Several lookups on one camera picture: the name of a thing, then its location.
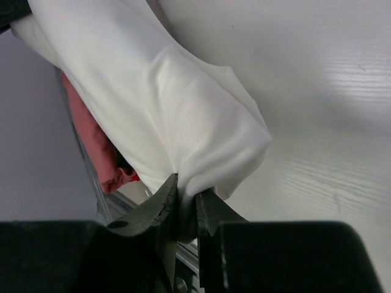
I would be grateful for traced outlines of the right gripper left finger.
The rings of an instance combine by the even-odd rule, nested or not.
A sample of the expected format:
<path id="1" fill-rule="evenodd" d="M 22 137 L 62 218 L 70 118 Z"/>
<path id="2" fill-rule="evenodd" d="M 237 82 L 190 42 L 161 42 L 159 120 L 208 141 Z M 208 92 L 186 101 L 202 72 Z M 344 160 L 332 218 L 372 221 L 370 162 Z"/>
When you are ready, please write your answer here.
<path id="1" fill-rule="evenodd" d="M 178 175 L 170 175 L 158 191 L 107 228 L 126 241 L 130 268 L 123 269 L 138 292 L 173 292 L 177 250 Z"/>

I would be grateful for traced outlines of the white printed t-shirt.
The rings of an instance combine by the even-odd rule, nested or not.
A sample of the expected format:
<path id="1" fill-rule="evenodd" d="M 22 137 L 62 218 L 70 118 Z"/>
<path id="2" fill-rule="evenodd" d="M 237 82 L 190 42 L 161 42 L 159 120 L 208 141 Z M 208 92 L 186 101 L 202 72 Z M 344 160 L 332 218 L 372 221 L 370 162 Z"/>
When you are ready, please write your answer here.
<path id="1" fill-rule="evenodd" d="M 230 67 L 178 44 L 145 1 L 30 1 L 12 32 L 60 68 L 102 130 L 156 192 L 178 176 L 179 239 L 194 195 L 223 198 L 262 163 L 271 136 Z"/>

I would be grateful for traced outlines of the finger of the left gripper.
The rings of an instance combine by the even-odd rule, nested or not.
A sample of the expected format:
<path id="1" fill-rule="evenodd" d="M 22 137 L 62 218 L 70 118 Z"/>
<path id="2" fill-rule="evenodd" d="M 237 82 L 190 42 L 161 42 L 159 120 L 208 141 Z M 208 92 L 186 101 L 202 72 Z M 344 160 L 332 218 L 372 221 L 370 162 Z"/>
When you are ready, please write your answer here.
<path id="1" fill-rule="evenodd" d="M 10 24 L 32 13 L 28 0 L 0 0 L 0 33 L 10 29 Z"/>

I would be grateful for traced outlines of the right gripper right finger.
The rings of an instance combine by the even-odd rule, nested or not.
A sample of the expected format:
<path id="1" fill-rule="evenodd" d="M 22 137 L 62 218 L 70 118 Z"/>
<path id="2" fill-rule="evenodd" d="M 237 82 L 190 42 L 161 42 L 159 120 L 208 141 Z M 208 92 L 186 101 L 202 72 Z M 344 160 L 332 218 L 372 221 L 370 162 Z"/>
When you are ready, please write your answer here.
<path id="1" fill-rule="evenodd" d="M 213 191 L 195 197 L 199 278 L 204 289 L 249 289 L 248 221 Z"/>

